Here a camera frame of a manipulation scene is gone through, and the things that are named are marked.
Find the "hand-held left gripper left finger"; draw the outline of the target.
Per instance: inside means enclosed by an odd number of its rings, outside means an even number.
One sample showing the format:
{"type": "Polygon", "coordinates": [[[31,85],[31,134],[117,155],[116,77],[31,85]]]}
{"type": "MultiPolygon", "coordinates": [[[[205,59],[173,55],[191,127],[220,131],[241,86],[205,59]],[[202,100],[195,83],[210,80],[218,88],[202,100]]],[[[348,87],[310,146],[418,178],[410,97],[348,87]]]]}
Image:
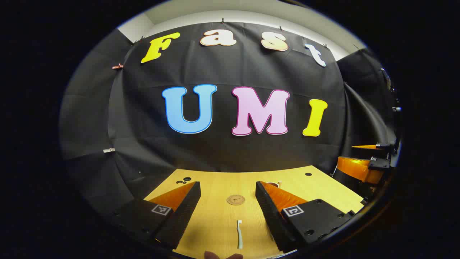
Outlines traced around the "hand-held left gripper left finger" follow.
{"type": "Polygon", "coordinates": [[[150,200],[133,199],[111,214],[110,223],[143,244],[174,250],[201,195],[194,181],[150,200]]]}

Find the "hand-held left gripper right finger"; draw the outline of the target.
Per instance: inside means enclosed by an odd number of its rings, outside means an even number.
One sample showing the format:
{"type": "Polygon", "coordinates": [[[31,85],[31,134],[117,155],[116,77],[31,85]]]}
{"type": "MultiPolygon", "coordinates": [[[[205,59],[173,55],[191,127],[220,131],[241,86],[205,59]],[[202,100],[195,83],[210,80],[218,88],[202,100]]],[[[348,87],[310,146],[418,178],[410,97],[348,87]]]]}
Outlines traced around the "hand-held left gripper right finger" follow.
{"type": "Polygon", "coordinates": [[[325,200],[304,200],[267,182],[257,181],[255,197],[271,236],[282,252],[320,246],[355,212],[342,212],[325,200]]]}

